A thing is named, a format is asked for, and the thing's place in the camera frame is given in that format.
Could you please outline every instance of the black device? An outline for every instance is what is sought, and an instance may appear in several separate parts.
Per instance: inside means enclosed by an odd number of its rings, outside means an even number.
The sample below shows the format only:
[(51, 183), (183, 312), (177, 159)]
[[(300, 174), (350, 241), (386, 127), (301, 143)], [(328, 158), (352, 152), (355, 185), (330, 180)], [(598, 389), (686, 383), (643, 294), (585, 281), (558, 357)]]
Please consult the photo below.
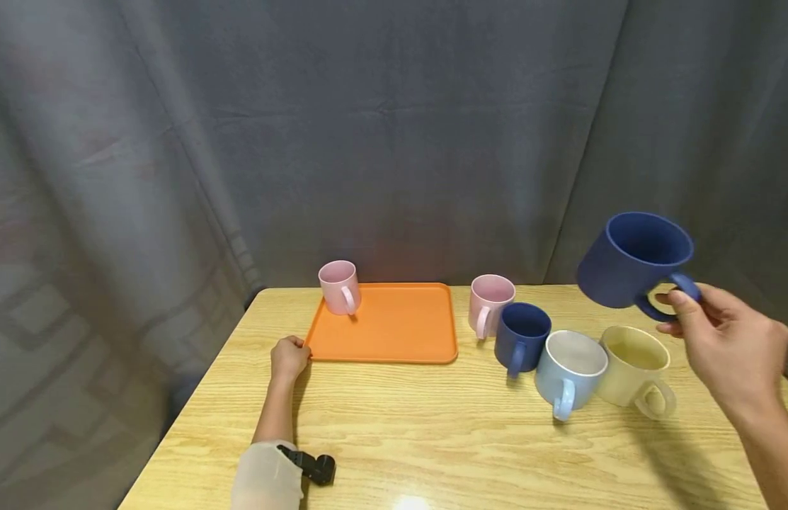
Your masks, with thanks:
[(330, 485), (334, 482), (334, 472), (338, 463), (330, 455), (320, 455), (314, 458), (304, 451), (290, 450), (286, 446), (278, 445), (278, 450), (288, 457), (294, 465), (303, 470), (303, 476), (316, 485)]

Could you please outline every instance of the wooden table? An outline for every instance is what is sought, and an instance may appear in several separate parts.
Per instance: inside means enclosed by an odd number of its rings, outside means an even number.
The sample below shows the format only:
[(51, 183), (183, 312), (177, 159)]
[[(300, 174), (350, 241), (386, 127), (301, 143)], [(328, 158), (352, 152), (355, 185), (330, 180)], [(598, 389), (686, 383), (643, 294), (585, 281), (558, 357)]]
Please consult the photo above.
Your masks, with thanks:
[[(468, 288), (453, 288), (459, 358), (449, 365), (319, 362), (295, 395), (298, 446), (338, 461), (333, 487), (310, 487), (315, 509), (764, 509), (735, 431), (694, 376), (681, 341), (664, 377), (677, 412), (653, 422), (592, 399), (555, 426), (532, 374), (511, 385), (467, 326)], [(255, 299), (122, 510), (228, 509), (249, 445), (269, 350), (303, 337), (319, 289), (270, 289)], [(523, 285), (517, 301), (554, 329), (599, 338), (612, 324), (653, 332), (637, 310), (609, 310), (574, 285)], [(788, 406), (788, 382), (784, 383)]]

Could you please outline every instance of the light blue mug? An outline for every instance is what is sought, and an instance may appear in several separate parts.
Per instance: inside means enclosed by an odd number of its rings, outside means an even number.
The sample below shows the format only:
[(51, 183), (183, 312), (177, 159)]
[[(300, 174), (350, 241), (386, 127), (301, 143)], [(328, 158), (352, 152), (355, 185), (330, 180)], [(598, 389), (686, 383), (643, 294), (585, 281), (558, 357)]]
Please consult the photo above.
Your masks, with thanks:
[(535, 371), (535, 387), (552, 404), (555, 419), (566, 421), (575, 409), (586, 405), (603, 373), (609, 356), (585, 334), (562, 329), (547, 338)]

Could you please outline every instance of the hand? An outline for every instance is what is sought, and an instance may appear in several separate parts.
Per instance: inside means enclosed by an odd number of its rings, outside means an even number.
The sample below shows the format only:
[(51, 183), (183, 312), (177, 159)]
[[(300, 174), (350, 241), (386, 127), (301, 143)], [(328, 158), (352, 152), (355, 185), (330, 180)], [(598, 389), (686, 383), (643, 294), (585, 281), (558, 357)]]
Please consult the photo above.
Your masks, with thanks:
[(277, 345), (272, 348), (272, 381), (294, 385), (311, 357), (312, 350), (304, 346), (303, 340), (296, 336), (278, 340)]
[(678, 317), (657, 331), (685, 339), (691, 368), (732, 422), (781, 404), (788, 328), (725, 290), (698, 286), (700, 302), (681, 290), (657, 294)]

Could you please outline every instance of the pink mug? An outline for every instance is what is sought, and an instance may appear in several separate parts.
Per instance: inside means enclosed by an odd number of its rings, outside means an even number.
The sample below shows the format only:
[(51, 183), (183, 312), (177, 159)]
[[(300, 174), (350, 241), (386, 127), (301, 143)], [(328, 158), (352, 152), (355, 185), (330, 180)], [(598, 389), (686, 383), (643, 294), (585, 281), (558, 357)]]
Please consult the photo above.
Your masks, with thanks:
[(467, 323), (484, 340), (496, 334), (501, 308), (515, 299), (515, 285), (497, 274), (483, 274), (470, 284), (470, 312)]
[(354, 315), (360, 306), (357, 268), (348, 260), (335, 260), (317, 273), (326, 307), (334, 315)]

